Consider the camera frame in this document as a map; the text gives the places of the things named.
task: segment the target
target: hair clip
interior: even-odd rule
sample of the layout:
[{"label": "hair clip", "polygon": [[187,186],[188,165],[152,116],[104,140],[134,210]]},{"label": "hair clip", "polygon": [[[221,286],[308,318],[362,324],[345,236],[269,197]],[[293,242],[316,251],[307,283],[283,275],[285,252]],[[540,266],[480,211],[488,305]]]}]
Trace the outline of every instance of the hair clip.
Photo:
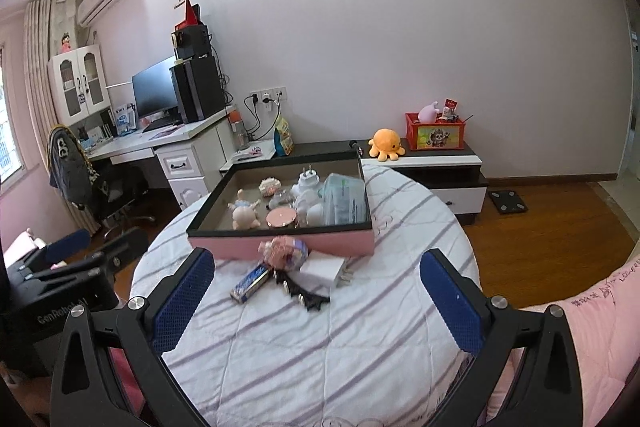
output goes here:
[{"label": "hair clip", "polygon": [[282,285],[283,291],[289,294],[290,297],[298,297],[298,302],[304,306],[308,312],[313,309],[320,311],[323,304],[331,302],[329,297],[306,291],[303,287],[296,284],[284,270],[274,270],[273,278],[276,280],[276,284]]}]

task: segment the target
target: paper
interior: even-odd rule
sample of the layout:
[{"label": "paper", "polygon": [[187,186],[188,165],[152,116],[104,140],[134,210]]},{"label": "paper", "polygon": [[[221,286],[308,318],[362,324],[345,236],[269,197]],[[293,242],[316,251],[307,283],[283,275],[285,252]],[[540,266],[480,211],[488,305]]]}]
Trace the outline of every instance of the paper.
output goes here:
[{"label": "paper", "polygon": [[169,136],[172,132],[176,131],[177,129],[180,129],[180,127],[182,127],[184,124],[181,123],[180,125],[174,125],[172,127],[169,127],[168,129],[164,129],[162,131],[160,131],[158,134],[154,134],[151,138],[149,138],[149,140],[155,140],[156,138],[164,138],[165,136]]}]

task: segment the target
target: desk drawer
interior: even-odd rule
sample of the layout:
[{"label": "desk drawer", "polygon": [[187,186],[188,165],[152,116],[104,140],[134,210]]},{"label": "desk drawer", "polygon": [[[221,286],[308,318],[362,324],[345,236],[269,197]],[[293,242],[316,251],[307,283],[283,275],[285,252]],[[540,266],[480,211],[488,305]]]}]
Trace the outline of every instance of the desk drawer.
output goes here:
[{"label": "desk drawer", "polygon": [[200,198],[210,193],[204,176],[199,178],[186,178],[181,180],[169,180],[175,199],[178,200],[180,210],[188,208]]},{"label": "desk drawer", "polygon": [[431,192],[446,203],[454,214],[479,214],[486,188],[435,188]]},{"label": "desk drawer", "polygon": [[194,178],[203,174],[191,148],[171,152],[158,151],[156,155],[168,180]]},{"label": "desk drawer", "polygon": [[118,154],[111,157],[111,163],[118,165],[119,163],[128,163],[135,160],[143,160],[144,158],[153,158],[154,152],[151,148],[141,149],[139,151],[126,152],[124,154]]}]

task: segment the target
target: white bedsheet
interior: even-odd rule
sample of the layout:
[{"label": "white bedsheet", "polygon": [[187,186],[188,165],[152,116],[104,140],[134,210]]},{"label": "white bedsheet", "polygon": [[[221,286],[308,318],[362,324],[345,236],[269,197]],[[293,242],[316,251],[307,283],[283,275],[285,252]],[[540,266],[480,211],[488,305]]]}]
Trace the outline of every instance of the white bedsheet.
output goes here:
[{"label": "white bedsheet", "polygon": [[[437,247],[478,280],[465,233],[429,190],[383,166],[365,166],[376,250],[352,260],[351,285],[307,312],[273,282],[245,305],[229,290],[255,263],[216,262],[209,290],[164,360],[212,426],[421,426],[463,360],[418,263]],[[136,268],[131,296],[147,296],[191,247],[180,213]]]}]

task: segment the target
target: snack bag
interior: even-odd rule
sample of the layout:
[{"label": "snack bag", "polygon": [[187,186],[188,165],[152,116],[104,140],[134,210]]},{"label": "snack bag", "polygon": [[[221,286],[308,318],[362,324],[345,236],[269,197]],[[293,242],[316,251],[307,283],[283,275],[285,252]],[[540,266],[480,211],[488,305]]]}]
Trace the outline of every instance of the snack bag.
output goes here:
[{"label": "snack bag", "polygon": [[289,131],[289,122],[282,115],[276,118],[276,129],[273,133],[277,156],[289,156],[293,150],[293,139]]}]

